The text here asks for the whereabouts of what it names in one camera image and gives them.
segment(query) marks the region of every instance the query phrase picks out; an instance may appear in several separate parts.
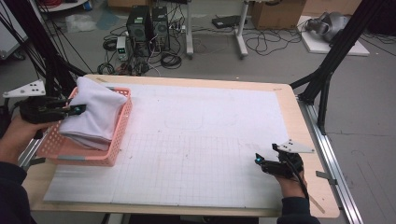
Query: white cloth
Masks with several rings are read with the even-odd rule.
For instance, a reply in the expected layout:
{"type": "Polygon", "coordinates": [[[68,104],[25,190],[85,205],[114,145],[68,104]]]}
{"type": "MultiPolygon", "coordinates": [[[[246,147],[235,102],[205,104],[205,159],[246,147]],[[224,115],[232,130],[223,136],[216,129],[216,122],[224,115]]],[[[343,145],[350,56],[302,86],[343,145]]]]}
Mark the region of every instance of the white cloth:
{"type": "Polygon", "coordinates": [[[84,147],[108,150],[117,116],[127,98],[86,78],[77,80],[78,94],[70,105],[87,105],[84,113],[64,119],[59,133],[84,147]]]}

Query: white paper sheet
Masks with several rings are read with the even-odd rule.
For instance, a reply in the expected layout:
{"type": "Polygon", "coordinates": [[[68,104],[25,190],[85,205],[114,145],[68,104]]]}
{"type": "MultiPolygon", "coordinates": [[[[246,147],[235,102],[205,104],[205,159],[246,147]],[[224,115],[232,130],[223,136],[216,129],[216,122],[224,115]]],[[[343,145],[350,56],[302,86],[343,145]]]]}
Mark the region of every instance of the white paper sheet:
{"type": "Polygon", "coordinates": [[[60,165],[45,201],[273,208],[276,180],[255,164],[277,161],[288,135],[276,95],[153,85],[131,89],[133,109],[114,167],[60,165]]]}

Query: white bracket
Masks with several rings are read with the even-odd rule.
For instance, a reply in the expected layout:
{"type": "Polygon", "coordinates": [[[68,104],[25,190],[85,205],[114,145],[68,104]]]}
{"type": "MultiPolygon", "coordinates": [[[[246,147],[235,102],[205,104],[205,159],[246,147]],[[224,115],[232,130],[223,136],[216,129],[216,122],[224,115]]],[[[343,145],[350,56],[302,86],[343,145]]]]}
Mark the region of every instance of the white bracket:
{"type": "Polygon", "coordinates": [[[4,98],[25,97],[25,96],[41,96],[46,95],[46,88],[44,87],[43,80],[39,79],[13,91],[5,91],[4,98]]]}
{"type": "Polygon", "coordinates": [[[277,149],[285,152],[290,152],[290,153],[313,153],[315,150],[311,147],[307,147],[303,144],[300,144],[298,142],[292,141],[289,139],[289,141],[285,142],[282,145],[277,146],[277,149]]]}

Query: person's hand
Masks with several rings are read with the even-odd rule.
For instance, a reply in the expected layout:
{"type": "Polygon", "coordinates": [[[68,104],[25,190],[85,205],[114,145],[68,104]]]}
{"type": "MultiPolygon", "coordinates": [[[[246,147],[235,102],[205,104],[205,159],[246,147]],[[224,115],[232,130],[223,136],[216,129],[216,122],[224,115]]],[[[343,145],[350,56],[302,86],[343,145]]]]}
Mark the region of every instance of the person's hand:
{"type": "MultiPolygon", "coordinates": [[[[304,178],[304,171],[300,172],[300,177],[303,180],[304,184],[306,185],[306,181],[304,178]]],[[[301,188],[301,185],[298,182],[297,178],[294,177],[292,179],[287,179],[284,177],[276,176],[276,180],[277,182],[279,182],[280,188],[282,189],[282,195],[284,198],[305,197],[303,189],[301,188]]]]}
{"type": "Polygon", "coordinates": [[[32,124],[16,116],[0,139],[0,161],[17,164],[18,157],[26,149],[38,130],[46,129],[53,123],[32,124]]]}

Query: black sleeve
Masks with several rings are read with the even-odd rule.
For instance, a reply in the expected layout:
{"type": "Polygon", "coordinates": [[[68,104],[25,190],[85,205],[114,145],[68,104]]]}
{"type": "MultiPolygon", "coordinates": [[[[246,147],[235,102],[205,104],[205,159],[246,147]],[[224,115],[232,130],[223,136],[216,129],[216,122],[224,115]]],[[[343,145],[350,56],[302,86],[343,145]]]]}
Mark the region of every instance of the black sleeve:
{"type": "Polygon", "coordinates": [[[21,167],[0,162],[1,223],[31,223],[29,200],[21,185],[25,177],[21,167]]]}
{"type": "Polygon", "coordinates": [[[311,216],[306,198],[284,198],[282,203],[282,216],[277,219],[277,224],[320,224],[316,217],[311,216]]]}

